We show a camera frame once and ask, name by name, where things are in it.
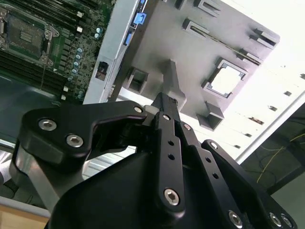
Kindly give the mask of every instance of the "gray plastic panel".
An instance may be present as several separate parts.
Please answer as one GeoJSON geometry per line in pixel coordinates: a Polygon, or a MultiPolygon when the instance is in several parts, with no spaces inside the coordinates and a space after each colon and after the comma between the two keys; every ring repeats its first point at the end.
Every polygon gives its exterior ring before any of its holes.
{"type": "Polygon", "coordinates": [[[279,42],[279,36],[264,26],[220,0],[213,2],[220,9],[217,17],[194,6],[192,0],[185,2],[181,10],[175,7],[175,0],[168,0],[167,3],[158,2],[131,63],[131,66],[150,74],[142,95],[153,100],[162,91],[161,64],[168,59],[174,60],[180,89],[187,98],[182,113],[194,118],[196,114],[208,115],[206,101],[220,107],[224,112],[258,67],[252,61],[238,58],[237,51],[245,51],[262,61],[272,51],[250,39],[251,36],[261,38],[262,35],[258,31],[264,31],[274,41],[279,42]],[[208,36],[201,39],[189,34],[183,29],[183,22],[186,19],[208,30],[208,36]],[[225,59],[248,72],[228,99],[218,98],[205,92],[201,87],[201,84],[211,77],[220,59],[225,59]]]}

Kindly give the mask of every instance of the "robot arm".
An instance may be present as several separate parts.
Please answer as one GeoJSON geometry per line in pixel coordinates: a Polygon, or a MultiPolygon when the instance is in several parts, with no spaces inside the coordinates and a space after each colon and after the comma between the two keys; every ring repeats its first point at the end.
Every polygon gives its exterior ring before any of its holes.
{"type": "Polygon", "coordinates": [[[49,229],[297,228],[216,142],[198,142],[165,94],[144,109],[124,101],[28,112],[10,172],[33,184],[49,229]],[[87,159],[127,146],[136,153],[83,181],[87,159]]]}

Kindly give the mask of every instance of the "motherboard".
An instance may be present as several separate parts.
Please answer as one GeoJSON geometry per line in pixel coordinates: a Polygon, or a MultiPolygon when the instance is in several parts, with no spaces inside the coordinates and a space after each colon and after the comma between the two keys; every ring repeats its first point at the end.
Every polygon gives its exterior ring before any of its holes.
{"type": "Polygon", "coordinates": [[[115,0],[0,0],[0,75],[81,103],[115,0]]]}

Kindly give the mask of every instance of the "blue clip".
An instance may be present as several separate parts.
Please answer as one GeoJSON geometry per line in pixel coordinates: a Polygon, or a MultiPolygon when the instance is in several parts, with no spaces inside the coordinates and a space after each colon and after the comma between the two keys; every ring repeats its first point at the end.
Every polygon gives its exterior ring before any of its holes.
{"type": "Polygon", "coordinates": [[[146,19],[146,16],[147,16],[146,13],[137,13],[133,23],[136,24],[136,25],[138,25],[138,24],[143,25],[144,21],[146,19]]]}
{"type": "Polygon", "coordinates": [[[132,33],[129,33],[125,42],[126,46],[129,45],[131,38],[132,38],[132,33]]]}

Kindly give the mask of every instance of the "yellow wire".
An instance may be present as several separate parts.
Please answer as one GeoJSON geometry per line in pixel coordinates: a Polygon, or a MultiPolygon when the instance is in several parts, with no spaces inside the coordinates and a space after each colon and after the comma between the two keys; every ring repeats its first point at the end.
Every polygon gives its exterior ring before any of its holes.
{"type": "Polygon", "coordinates": [[[279,150],[279,149],[267,149],[267,148],[265,148],[263,146],[260,146],[260,147],[263,148],[264,150],[267,150],[267,151],[276,151],[276,150],[279,150]]]}
{"type": "MultiPolygon", "coordinates": [[[[292,141],[294,141],[294,140],[296,140],[296,139],[298,139],[298,138],[300,138],[300,137],[303,137],[303,136],[305,136],[305,134],[301,134],[301,135],[299,135],[299,136],[297,136],[297,137],[291,139],[290,142],[292,142],[292,141]]],[[[275,158],[276,155],[278,155],[278,153],[279,153],[282,149],[284,149],[283,146],[282,146],[282,147],[272,156],[272,158],[268,161],[267,165],[265,166],[265,168],[263,169],[263,171],[262,171],[262,173],[260,174],[259,178],[257,179],[257,181],[256,181],[257,183],[258,183],[259,180],[262,178],[262,175],[263,175],[264,172],[266,171],[267,167],[269,166],[269,164],[271,163],[271,161],[273,160],[273,158],[275,158]]]]}

